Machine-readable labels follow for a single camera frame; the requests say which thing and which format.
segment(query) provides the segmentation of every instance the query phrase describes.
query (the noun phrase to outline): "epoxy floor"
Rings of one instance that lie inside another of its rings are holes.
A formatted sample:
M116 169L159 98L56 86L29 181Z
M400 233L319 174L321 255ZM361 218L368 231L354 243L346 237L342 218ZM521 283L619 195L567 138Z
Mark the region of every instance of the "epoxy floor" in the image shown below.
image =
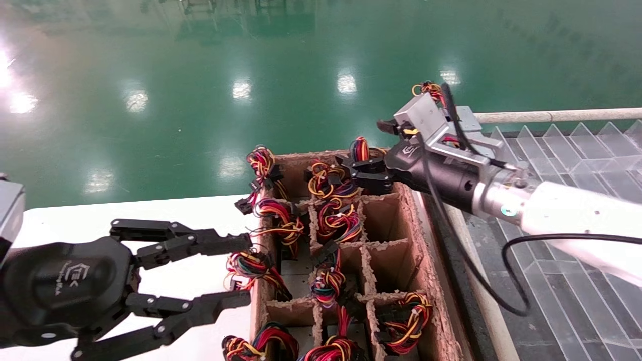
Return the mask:
M184 5L0 0L0 172L28 207L246 193L256 144L392 145L374 122L426 79L475 112L640 106L639 1Z

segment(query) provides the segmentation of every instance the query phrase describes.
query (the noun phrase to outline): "black wire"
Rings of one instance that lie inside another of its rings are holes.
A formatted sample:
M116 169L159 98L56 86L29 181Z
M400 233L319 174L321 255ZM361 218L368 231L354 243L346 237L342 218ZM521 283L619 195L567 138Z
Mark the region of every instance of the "black wire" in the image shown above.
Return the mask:
M424 141L421 136L421 133L417 134L417 137L419 137L419 141L421 142L421 144L423 144ZM515 315L522 316L522 317L527 315L528 311L530 311L530 301L528 300L528 296L526 296L526 292L524 291L524 288L517 280L517 276L515 275L515 272L512 270L512 268L507 267L506 270L508 272L508 276L510 277L510 280L513 282L513 285L515 285L515 288L517 289L519 296L522 298L522 301L524 301L524 305L526 305L526 308L524 310L518 310L517 308L510 306L506 301L504 301L504 299L501 298L501 296L497 294L497 292L495 292L495 290L493 290L492 287L488 284L488 282L486 281L486 279L484 278L480 270L477 268L477 265L475 265L470 255L468 255L468 251L464 247L462 240L459 238L459 234L457 234L457 231L455 230L455 227L453 226L453 223L450 220L450 217L448 217L448 214L446 213L446 207L444 205L444 201L442 200L441 194L439 193L439 190L433 183L433 176L430 173L429 157L427 155L428 151L424 147L422 147L421 149L423 152L422 160L424 162L424 169L426 172L426 178L428 180L428 187L430 188L430 194L432 194L433 198L435 199L439 216L441 217L442 221L446 223L450 233L453 235L453 238L455 239L455 245L457 246L459 253L462 254L462 257L464 258L464 261L468 266L468 269L471 270L471 272L473 273L473 276L481 284L483 289L486 290L486 292L488 292L488 294L495 300L495 302L497 302L498 305L500 305L506 311L513 313Z
M512 246L531 241L550 241L550 240L600 240L600 241L612 241L612 242L623 242L623 243L633 243L636 245L642 245L642 238L628 237L628 236L616 236L613 234L591 234L591 233L550 233L550 234L536 234L517 237L513 240L508 241L501 248L501 260L504 262L506 270L510 274L512 272L512 267L508 263L508 249Z
M442 94L444 95L444 100L446 101L445 106L446 110L448 110L448 114L450 115L450 120L455 126L455 133L457 134L457 140L459 141L460 149L466 150L468 148L474 155L481 155L483 157L483 155L479 153L479 151L475 149L475 147L473 147L470 139L468 139L466 133L462 129L459 114L457 114L457 107L455 106L455 99L453 98L453 92L451 92L450 85L448 85L448 83L442 84ZM498 161L496 159L490 159L490 163L491 165L500 168L504 168L506 166L506 162Z

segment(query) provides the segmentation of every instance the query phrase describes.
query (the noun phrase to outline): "transparent sheet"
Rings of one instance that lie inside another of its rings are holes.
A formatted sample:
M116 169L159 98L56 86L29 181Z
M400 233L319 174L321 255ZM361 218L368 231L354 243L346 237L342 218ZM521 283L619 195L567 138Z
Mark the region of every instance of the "transparent sheet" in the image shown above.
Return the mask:
M564 136L552 125L542 137L524 127L505 139L503 161L525 161L542 181L642 203L642 121L621 132L608 123L592 134L579 124ZM469 231L491 285L511 304L521 304L499 252L523 233L508 222L466 215ZM511 248L518 278L529 289L533 312L525 319L502 311L521 360L642 361L642 289L541 243Z

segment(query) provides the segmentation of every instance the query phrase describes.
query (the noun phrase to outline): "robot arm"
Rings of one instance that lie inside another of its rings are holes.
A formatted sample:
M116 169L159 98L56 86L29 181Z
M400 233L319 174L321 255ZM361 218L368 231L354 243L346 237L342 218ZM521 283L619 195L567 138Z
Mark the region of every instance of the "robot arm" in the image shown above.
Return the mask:
M481 134L470 138L477 149L455 148L445 139L458 138L448 114L429 94L410 100L394 121L401 141L385 157L396 181L429 193L424 165L445 203L477 216L495 216L532 235L549 233L612 234L642 238L642 205L592 191L540 182L525 164L504 164L493 158L502 144ZM642 286L642 246L601 240L550 240L578 259Z

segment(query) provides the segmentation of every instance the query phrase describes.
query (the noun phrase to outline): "white table surface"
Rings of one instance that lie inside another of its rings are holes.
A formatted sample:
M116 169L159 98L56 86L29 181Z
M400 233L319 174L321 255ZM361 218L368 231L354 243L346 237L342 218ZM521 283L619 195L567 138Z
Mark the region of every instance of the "white table surface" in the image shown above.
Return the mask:
M135 218L180 222L192 229L215 228L222 236L256 228L254 215L243 216L234 202L244 196L183 198L92 204L30 209L24 213L22 229L13 247L29 247L51 242L84 243L109 235L115 218ZM132 250L148 242L123 242ZM227 275L227 255L193 256L152 270L141 269L139 292L156 296L192 299L202 294L223 292ZM160 319L130 315L105 338L148 326ZM172 345L130 360L208 360L223 361L221 340L227 335L249 339L250 307L224 310L216 324L192 328ZM0 350L0 360L69 360L76 340L64 340L39 348Z

